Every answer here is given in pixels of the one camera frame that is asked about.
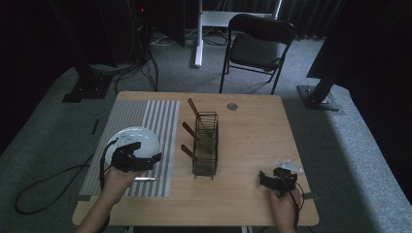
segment black chair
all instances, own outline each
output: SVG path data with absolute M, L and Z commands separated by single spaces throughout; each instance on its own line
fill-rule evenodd
M 232 42 L 234 31 L 241 34 Z M 293 39 L 293 25 L 288 22 L 248 14 L 233 17 L 228 26 L 228 42 L 219 93 L 222 93 L 224 75 L 229 73 L 229 67 L 233 67 L 270 75 L 268 83 L 277 73 L 270 93 L 273 94 Z

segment wooden table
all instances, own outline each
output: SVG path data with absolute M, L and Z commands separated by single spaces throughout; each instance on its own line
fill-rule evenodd
M 188 98 L 198 111 L 219 115 L 219 164 L 213 180 L 195 179 L 191 159 L 180 149 L 181 144 L 192 145 L 192 137 L 181 126 L 184 121 L 195 122 Z M 170 195 L 123 197 L 111 212 L 111 225 L 275 225 L 266 188 L 258 184 L 258 172 L 271 176 L 275 161 L 290 160 L 302 166 L 279 96 L 130 91 L 121 92 L 118 100 L 176 100 L 180 111 Z M 229 110 L 228 103 L 235 103 L 238 109 Z M 298 173 L 297 181 L 305 193 L 310 192 L 304 173 Z M 75 224 L 81 223 L 96 198 L 79 201 Z M 306 200 L 299 225 L 318 222 L 314 201 Z

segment chair seat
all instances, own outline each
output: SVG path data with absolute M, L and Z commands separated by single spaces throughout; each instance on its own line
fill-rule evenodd
M 240 65 L 274 70 L 279 67 L 279 43 L 261 41 L 248 35 L 238 35 L 233 41 L 230 61 Z

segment wrist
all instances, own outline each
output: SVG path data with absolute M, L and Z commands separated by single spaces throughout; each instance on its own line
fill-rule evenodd
M 296 233 L 293 226 L 279 225 L 278 229 L 280 233 Z

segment black equipment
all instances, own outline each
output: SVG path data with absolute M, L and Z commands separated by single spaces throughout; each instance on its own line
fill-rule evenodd
M 151 158 L 141 158 L 133 155 L 133 152 L 141 147 L 140 142 L 117 148 L 112 156 L 111 166 L 124 172 L 138 172 L 152 170 L 155 163 L 160 161 L 161 152 Z

